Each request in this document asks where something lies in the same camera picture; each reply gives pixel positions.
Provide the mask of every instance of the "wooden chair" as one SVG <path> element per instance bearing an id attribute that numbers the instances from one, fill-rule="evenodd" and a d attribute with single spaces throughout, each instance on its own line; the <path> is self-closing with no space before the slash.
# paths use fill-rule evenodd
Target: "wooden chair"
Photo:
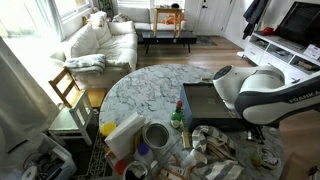
<path id="1" fill-rule="evenodd" d="M 58 94 L 62 102 L 69 108 L 74 105 L 75 101 L 81 94 L 81 90 L 66 67 L 63 68 L 58 76 L 53 80 L 50 80 L 49 84 Z M 100 110 L 101 104 L 106 95 L 106 89 L 86 89 L 86 92 L 93 109 Z"/>
<path id="2" fill-rule="evenodd" d="M 79 99 L 73 107 L 64 107 L 48 129 L 52 138 L 61 145 L 65 145 L 63 139 L 83 138 L 88 146 L 92 141 L 86 131 L 91 119 L 95 119 L 93 108 L 86 91 L 81 91 Z"/>

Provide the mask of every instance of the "round table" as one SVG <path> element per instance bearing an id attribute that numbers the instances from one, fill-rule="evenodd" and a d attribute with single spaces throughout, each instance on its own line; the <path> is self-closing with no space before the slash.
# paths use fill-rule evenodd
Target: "round table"
<path id="1" fill-rule="evenodd" d="M 191 65 L 155 65 L 132 72 L 118 81 L 105 97 L 99 115 L 99 124 L 113 121 L 120 124 L 134 112 L 147 121 L 162 120 L 170 123 L 171 113 L 179 100 L 183 83 L 198 83 L 201 78 L 212 79 L 214 73 Z M 226 133 L 237 144 L 235 157 L 244 167 L 245 179 L 278 179 L 284 164 L 284 147 L 277 129 L 263 127 L 264 145 L 246 141 L 246 132 Z M 275 170 L 256 170 L 250 155 L 257 147 L 266 147 L 281 159 L 281 167 Z"/>

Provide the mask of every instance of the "white cabinet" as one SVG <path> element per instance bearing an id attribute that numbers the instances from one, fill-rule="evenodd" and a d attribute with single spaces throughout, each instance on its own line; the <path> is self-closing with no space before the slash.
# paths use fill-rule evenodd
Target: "white cabinet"
<path id="1" fill-rule="evenodd" d="M 256 65 L 271 65 L 285 75 L 285 83 L 300 81 L 320 69 L 320 61 L 303 54 L 305 48 L 281 37 L 254 32 L 244 55 Z"/>

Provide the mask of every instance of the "white sofa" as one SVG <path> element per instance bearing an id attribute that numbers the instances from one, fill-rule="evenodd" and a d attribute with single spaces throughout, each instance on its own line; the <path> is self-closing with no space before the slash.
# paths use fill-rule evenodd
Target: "white sofa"
<path id="1" fill-rule="evenodd" d="M 51 58 L 61 66 L 70 58 L 104 54 L 103 73 L 72 73 L 80 89 L 111 88 L 118 80 L 136 70 L 138 38 L 132 21 L 105 22 L 102 27 L 87 24 L 62 43 Z"/>
<path id="2" fill-rule="evenodd" d="M 154 9 L 118 7 L 118 13 L 128 16 L 134 22 L 139 42 L 143 41 L 142 31 L 153 30 Z M 166 16 L 167 14 L 164 13 L 159 14 L 157 30 L 174 30 L 174 24 L 161 23 Z M 181 22 L 181 29 L 187 29 L 187 21 L 183 20 Z"/>

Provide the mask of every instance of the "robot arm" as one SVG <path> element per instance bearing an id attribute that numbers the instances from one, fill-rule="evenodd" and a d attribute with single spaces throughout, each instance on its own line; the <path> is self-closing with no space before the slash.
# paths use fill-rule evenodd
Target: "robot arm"
<path id="1" fill-rule="evenodd" d="M 320 76 L 316 74 L 285 85 L 283 73 L 273 66 L 226 66 L 213 83 L 234 116 L 253 124 L 272 124 L 320 105 Z"/>

